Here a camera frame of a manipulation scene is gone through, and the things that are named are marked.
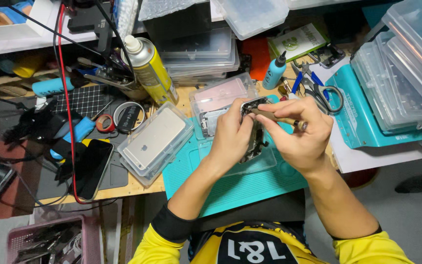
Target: person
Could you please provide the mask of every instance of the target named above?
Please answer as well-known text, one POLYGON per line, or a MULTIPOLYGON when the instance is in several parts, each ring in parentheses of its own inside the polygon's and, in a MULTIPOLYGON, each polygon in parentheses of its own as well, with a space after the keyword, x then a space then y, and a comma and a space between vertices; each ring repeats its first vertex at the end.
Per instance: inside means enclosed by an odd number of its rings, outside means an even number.
MULTIPOLYGON (((179 250, 185 240, 192 235, 192 241, 196 241, 196 234, 191 233, 193 223, 212 186, 247 151, 254 120, 264 125, 284 160, 307 180, 316 211, 333 237, 341 264, 412 263, 331 165, 325 148, 333 119, 322 114, 312 98, 258 106, 276 117, 308 122, 306 131, 293 134, 262 115, 246 115, 240 124, 240 105, 244 101, 236 99, 218 118, 209 155, 155 216, 129 264, 179 263, 179 250)), ((198 235, 198 246, 189 251, 192 264, 326 263, 310 250, 303 228, 287 222, 242 221, 198 235)))

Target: hand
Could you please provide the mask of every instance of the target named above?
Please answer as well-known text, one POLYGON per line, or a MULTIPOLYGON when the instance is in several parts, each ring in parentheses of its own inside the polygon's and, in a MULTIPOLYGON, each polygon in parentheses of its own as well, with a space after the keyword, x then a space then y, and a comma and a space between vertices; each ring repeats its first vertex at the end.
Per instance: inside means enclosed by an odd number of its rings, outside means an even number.
POLYGON ((258 109, 273 112, 275 117, 307 121, 308 126, 304 132, 295 129, 293 134, 288 134, 276 122, 262 115, 256 116, 256 120, 265 126, 273 138, 284 160, 304 177, 310 177, 329 165, 325 148, 330 139, 333 119, 320 112, 313 98, 261 104, 258 109))
POLYGON ((222 177, 235 165, 249 148, 254 114, 244 116, 242 125, 240 106, 249 99, 237 98, 229 110, 218 117, 216 134, 209 155, 203 159, 219 169, 222 177))

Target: precision screwdriver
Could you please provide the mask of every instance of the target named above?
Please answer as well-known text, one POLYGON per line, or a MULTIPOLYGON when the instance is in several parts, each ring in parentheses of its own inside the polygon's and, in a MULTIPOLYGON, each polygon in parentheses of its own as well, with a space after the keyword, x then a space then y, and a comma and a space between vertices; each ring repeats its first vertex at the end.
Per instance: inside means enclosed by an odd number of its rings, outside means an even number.
MULTIPOLYGON (((114 102, 115 99, 112 99, 104 108, 102 108, 100 111, 97 112, 95 116, 92 118, 84 117, 74 128, 74 141, 81 142, 83 139, 86 138, 87 135, 89 135, 92 130, 95 128, 95 120, 97 119, 97 116, 102 113, 112 102, 114 102)), ((68 132, 62 140, 67 141, 68 143, 71 143, 71 132, 68 132)), ((60 160, 63 157, 56 153, 53 149, 50 149, 50 154, 54 159, 60 160)))
POLYGON ((292 119, 292 118, 289 118, 289 117, 278 118, 278 117, 275 117, 272 112, 261 111, 261 110, 258 110, 256 108, 252 109, 251 111, 255 115, 262 115, 262 116, 267 117, 268 119, 273 120, 275 122, 283 122, 283 123, 288 123, 290 125, 293 125, 293 126, 297 127, 300 131, 304 131, 304 130, 307 129, 307 122, 305 122, 305 121, 295 120, 295 119, 292 119))

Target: blue glue bottle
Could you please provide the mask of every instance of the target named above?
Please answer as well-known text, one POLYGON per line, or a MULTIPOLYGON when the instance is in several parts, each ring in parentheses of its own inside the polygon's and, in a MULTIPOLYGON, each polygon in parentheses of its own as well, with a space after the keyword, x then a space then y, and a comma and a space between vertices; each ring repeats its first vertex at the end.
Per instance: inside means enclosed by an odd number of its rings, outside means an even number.
POLYGON ((263 79, 263 88, 272 90, 278 84, 279 79, 283 76, 286 70, 286 51, 278 58, 272 60, 270 66, 266 71, 265 78, 263 79))

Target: red tape roll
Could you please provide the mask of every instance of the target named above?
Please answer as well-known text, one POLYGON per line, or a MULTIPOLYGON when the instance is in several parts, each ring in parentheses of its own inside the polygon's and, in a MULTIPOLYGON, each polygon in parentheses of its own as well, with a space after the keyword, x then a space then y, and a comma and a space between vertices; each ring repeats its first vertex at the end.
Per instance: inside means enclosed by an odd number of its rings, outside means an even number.
POLYGON ((95 122, 95 126, 97 130, 99 130, 100 132, 110 133, 113 130, 115 130, 114 118, 110 116, 109 114, 103 114, 97 118, 97 121, 95 122), (107 119, 110 119, 110 125, 107 128, 104 128, 104 122, 107 119))

